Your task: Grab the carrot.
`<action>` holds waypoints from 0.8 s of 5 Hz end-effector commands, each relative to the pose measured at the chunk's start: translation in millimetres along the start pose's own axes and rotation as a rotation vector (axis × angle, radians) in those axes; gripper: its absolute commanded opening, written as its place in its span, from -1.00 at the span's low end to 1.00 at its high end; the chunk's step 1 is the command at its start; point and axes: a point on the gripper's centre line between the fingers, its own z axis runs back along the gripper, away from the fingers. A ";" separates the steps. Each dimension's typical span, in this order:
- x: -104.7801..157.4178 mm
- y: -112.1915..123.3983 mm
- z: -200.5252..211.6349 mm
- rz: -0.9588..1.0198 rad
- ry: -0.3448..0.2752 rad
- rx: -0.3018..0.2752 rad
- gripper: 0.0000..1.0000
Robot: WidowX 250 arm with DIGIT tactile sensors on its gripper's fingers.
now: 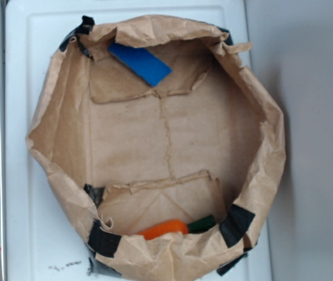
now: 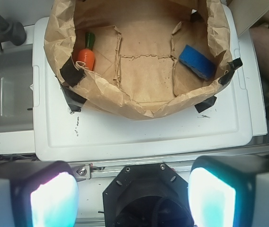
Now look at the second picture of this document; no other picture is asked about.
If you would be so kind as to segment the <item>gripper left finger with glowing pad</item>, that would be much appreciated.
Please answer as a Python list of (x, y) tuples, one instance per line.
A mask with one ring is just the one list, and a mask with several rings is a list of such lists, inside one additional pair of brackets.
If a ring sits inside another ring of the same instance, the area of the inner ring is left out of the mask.
[(0, 227), (72, 227), (78, 204), (66, 162), (0, 161)]

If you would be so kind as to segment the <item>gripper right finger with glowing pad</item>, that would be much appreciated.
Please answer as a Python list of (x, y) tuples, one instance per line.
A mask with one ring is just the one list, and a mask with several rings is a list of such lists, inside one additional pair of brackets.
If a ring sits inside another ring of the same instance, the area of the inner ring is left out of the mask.
[(269, 227), (269, 155), (198, 157), (188, 201), (198, 227)]

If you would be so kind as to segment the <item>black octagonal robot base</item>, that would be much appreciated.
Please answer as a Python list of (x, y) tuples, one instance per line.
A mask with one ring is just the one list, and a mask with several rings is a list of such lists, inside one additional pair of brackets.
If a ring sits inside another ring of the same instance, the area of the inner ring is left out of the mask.
[(119, 173), (103, 192), (107, 227), (192, 227), (188, 182), (166, 168)]

